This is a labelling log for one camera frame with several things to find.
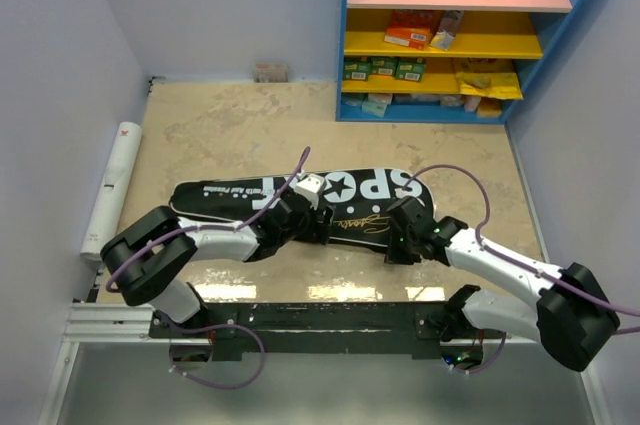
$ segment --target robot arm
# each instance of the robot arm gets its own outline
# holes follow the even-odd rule
[[[620,326],[614,312],[603,310],[539,276],[545,272],[586,293],[608,301],[593,274],[574,263],[568,269],[532,260],[497,245],[452,217],[439,222],[433,211],[414,197],[405,197],[388,209],[399,237],[390,253],[404,260],[437,260],[471,272],[498,285],[513,297],[500,297],[479,287],[466,286],[447,305],[447,333],[465,329],[492,329],[512,333],[542,344],[558,362],[584,370]],[[489,253],[488,245],[502,255],[538,271],[532,273]]]
[[[184,328],[198,329],[211,324],[210,315],[191,285],[176,278],[180,270],[196,260],[262,260],[292,239],[326,244],[332,209],[319,208],[323,190],[322,177],[304,176],[255,223],[244,228],[236,222],[194,222],[177,216],[168,207],[158,207],[107,243],[101,256],[113,274],[150,241],[176,232],[162,249],[131,263],[116,283],[128,305],[149,303]],[[581,371],[620,325],[615,313],[567,293],[536,273],[515,267],[489,253],[483,244],[606,300],[591,272],[579,264],[561,269],[486,239],[480,244],[475,230],[451,217],[436,221],[433,204],[425,205],[414,197],[398,200],[388,213],[392,222],[388,263],[437,260],[478,275],[513,295],[502,297],[479,287],[463,287],[444,305],[443,316],[428,325],[443,341],[472,335],[475,330],[499,330],[540,342],[561,364]]]
[[[177,278],[180,270],[199,260],[262,260],[294,238],[326,243],[332,211],[318,208],[324,188],[322,177],[307,174],[259,220],[243,228],[241,222],[196,222],[169,207],[157,207],[109,241],[100,255],[114,274],[150,241],[180,229],[193,230],[176,233],[161,249],[143,255],[116,283],[129,306],[148,303],[186,328],[206,326],[206,306],[190,284]]]

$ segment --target beige tile floor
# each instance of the beige tile floor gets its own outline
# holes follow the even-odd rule
[[[525,255],[540,251],[502,126],[340,123],[335,84],[156,84],[120,228],[166,204],[185,180],[287,173],[311,145],[306,170],[389,167],[415,171],[453,163],[476,173],[493,207],[485,235]],[[455,172],[423,179],[440,214],[475,224],[482,197]],[[386,266],[383,257],[346,246],[291,243],[258,263],[188,264],[180,274],[205,300],[442,300],[467,283],[496,290],[466,272],[423,262]],[[101,291],[98,302],[120,302]]]

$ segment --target white wall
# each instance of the white wall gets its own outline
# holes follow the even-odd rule
[[[551,258],[591,267],[612,301],[640,308],[637,1],[590,0],[510,130]],[[616,424],[638,423],[639,346],[614,338],[596,362]]]
[[[118,122],[145,79],[106,0],[0,0],[0,422],[36,423]]]
[[[298,80],[334,80],[339,0],[109,0],[150,75],[246,79],[282,60]]]

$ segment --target blue shelf unit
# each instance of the blue shelf unit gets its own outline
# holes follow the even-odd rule
[[[475,113],[465,112],[462,108],[440,107],[435,103],[421,104],[391,104],[387,107],[383,118],[363,113],[359,108],[342,102],[342,63],[344,60],[344,39],[347,25],[347,0],[341,0],[340,43],[337,63],[337,97],[336,120],[347,122],[396,122],[396,123],[464,123],[464,124],[504,124],[517,107],[527,106],[527,92],[536,83],[539,72],[543,69],[553,49],[562,39],[567,27],[585,2],[585,0],[571,0],[573,9],[570,13],[531,13],[543,57],[540,60],[514,60],[515,69],[520,80],[520,87],[524,100],[511,100],[503,105],[503,112],[499,118],[478,118]]]

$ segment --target yellow shelf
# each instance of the yellow shelf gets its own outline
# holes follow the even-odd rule
[[[347,15],[347,56],[542,58],[542,49],[529,14],[522,12],[465,13],[458,35],[448,51],[424,50],[384,41],[391,10],[350,9]]]
[[[448,59],[427,60],[427,70],[421,82],[396,80],[393,77],[371,75],[369,80],[343,80],[344,93],[438,93],[457,94],[460,87],[453,71],[453,63]]]

